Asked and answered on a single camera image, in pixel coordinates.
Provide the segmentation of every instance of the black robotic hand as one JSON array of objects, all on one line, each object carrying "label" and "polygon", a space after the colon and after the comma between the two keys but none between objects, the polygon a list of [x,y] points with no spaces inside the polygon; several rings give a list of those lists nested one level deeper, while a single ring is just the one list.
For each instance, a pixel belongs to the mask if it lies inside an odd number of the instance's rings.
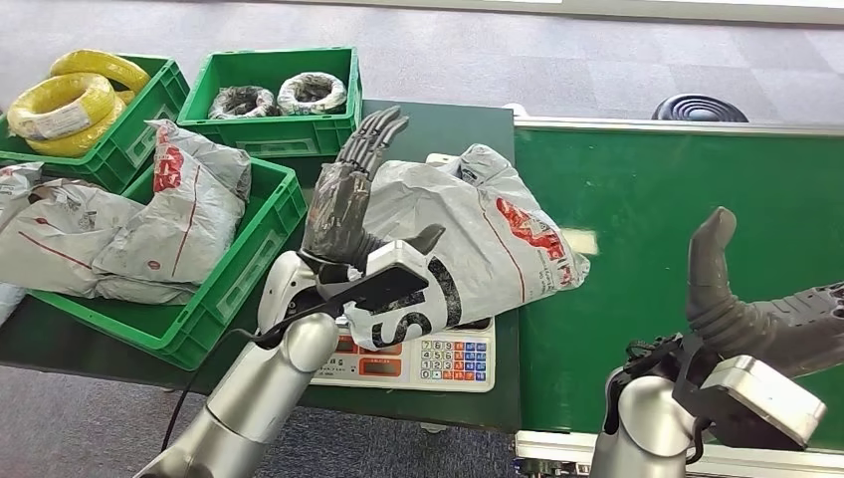
[{"label": "black robotic hand", "polygon": [[704,344],[727,359],[750,355],[786,376],[844,362],[844,282],[747,304],[730,290],[724,251],[736,217],[719,207],[689,245],[686,316]]},{"label": "black robotic hand", "polygon": [[[314,188],[302,249],[319,259],[347,264],[365,272],[369,253],[385,244],[363,228],[372,179],[383,162],[383,151],[408,124],[399,107],[366,117],[343,145],[336,162],[324,164]],[[429,253],[445,232],[432,224],[405,239],[422,254]]]}]

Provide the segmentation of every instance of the scale keypad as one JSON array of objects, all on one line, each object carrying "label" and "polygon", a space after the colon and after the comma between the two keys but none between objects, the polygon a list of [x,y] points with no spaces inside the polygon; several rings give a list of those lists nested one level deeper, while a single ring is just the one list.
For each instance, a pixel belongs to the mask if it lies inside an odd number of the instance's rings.
[{"label": "scale keypad", "polygon": [[422,370],[428,380],[487,381],[484,342],[422,341]]}]

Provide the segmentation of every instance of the white label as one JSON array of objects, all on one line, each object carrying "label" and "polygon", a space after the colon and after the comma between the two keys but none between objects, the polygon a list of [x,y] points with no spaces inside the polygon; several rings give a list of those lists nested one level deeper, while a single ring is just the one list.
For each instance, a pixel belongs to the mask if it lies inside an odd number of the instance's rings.
[{"label": "white label", "polygon": [[90,125],[91,119],[79,102],[72,102],[46,115],[35,118],[35,129],[43,139],[61,137],[81,131]]}]

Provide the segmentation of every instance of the digital scale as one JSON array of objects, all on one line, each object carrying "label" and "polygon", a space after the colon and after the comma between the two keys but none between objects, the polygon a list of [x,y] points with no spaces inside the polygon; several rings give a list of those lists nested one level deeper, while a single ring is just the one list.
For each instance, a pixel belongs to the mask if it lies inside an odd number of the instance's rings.
[{"label": "digital scale", "polygon": [[337,349],[313,384],[484,392],[496,382],[496,326],[485,319],[377,352],[340,329]]}]

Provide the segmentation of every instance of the black wire coil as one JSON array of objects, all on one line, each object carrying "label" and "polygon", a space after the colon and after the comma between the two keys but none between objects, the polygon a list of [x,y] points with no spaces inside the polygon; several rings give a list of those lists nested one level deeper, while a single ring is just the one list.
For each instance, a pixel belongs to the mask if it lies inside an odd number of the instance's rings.
[{"label": "black wire coil", "polygon": [[705,95],[677,95],[663,100],[651,120],[749,122],[735,106]]}]

